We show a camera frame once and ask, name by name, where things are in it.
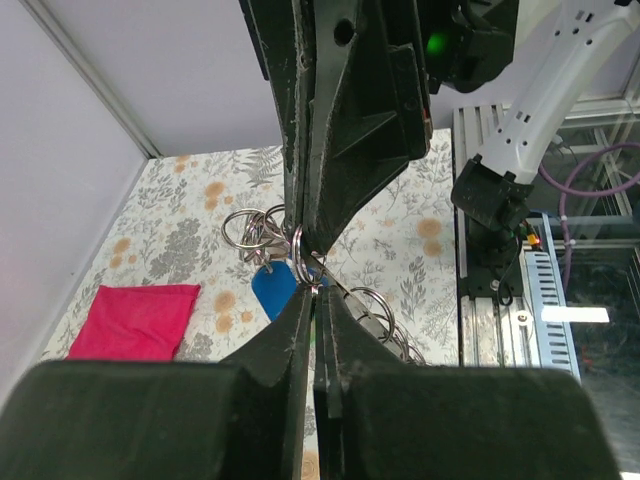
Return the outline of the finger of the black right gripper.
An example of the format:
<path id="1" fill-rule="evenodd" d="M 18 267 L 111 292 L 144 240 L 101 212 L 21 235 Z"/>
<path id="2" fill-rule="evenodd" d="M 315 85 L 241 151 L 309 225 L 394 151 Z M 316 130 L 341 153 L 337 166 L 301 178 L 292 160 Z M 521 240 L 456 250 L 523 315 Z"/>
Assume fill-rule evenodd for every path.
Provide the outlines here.
<path id="1" fill-rule="evenodd" d="M 414 1 L 318 1 L 309 157 L 299 222 L 325 254 L 428 150 L 427 74 Z"/>
<path id="2" fill-rule="evenodd" d="M 310 159 L 316 80 L 313 1 L 242 1 L 240 7 L 263 77 L 270 83 L 282 137 L 285 231 L 315 240 Z"/>

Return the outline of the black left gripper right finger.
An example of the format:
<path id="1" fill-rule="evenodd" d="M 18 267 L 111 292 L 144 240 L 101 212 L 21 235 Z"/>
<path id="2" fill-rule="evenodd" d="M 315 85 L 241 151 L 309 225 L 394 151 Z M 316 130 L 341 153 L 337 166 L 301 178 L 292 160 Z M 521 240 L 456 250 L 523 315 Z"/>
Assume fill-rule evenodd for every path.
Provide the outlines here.
<path id="1" fill-rule="evenodd" d="M 315 300 L 324 479 L 616 479 L 594 407 L 568 373 L 401 361 L 337 287 Z"/>

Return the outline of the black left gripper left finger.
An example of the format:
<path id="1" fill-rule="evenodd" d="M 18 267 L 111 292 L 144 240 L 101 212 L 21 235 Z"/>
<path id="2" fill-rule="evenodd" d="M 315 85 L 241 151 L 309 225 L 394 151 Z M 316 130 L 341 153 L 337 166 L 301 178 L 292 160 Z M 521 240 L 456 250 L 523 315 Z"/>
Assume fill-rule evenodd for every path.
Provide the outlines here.
<path id="1" fill-rule="evenodd" d="M 5 479 L 297 479 L 314 296 L 216 363 L 48 361 L 1 413 Z"/>

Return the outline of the blue tag key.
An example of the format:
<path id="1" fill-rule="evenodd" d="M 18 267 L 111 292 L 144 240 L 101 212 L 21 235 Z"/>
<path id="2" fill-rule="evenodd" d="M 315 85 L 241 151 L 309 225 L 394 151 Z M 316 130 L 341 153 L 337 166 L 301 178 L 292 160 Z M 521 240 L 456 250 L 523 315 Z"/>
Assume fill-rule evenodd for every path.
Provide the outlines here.
<path id="1" fill-rule="evenodd" d="M 297 288 L 297 281 L 286 262 L 275 261 L 260 267 L 251 288 L 270 322 L 281 314 Z"/>

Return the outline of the grey disc with key rings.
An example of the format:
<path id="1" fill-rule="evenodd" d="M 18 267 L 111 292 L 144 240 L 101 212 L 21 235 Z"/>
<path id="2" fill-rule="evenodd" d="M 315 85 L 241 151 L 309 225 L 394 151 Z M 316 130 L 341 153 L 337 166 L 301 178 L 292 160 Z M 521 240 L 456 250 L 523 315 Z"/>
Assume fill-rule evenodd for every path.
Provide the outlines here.
<path id="1" fill-rule="evenodd" d="M 307 258 L 302 257 L 302 230 L 296 229 L 293 237 L 288 238 L 284 222 L 276 218 L 284 210 L 283 204 L 267 210 L 237 210 L 224 219 L 222 238 L 238 251 L 240 261 L 255 266 L 256 272 L 262 266 L 282 261 L 290 267 L 297 287 L 309 287 L 316 292 L 321 287 L 336 286 L 357 323 L 402 361 L 425 366 L 423 354 L 381 293 L 367 286 L 346 287 L 325 266 L 324 256 L 313 252 Z"/>

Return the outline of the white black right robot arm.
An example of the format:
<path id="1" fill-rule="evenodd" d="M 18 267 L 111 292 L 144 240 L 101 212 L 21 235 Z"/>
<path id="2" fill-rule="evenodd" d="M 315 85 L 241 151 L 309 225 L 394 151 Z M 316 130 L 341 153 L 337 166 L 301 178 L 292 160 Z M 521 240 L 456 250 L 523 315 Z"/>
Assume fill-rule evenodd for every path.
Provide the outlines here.
<path id="1" fill-rule="evenodd" d="M 298 280 L 433 135 L 441 87 L 473 92 L 513 59 L 515 1 L 244 1 L 283 140 L 285 235 Z M 493 238 L 513 234 L 543 151 L 607 58 L 639 27 L 635 1 L 564 1 L 550 38 L 451 199 Z"/>

